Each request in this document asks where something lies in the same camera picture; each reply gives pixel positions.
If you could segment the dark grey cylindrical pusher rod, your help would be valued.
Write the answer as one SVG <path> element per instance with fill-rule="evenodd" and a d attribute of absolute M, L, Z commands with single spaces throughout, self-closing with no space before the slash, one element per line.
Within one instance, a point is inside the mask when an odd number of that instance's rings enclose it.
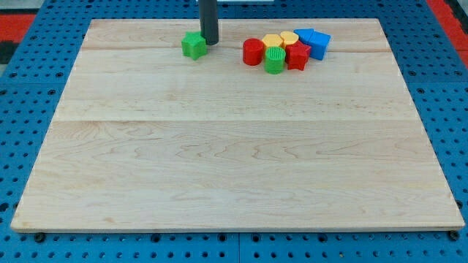
<path fill-rule="evenodd" d="M 217 0 L 199 0 L 200 34 L 207 45 L 219 42 Z"/>

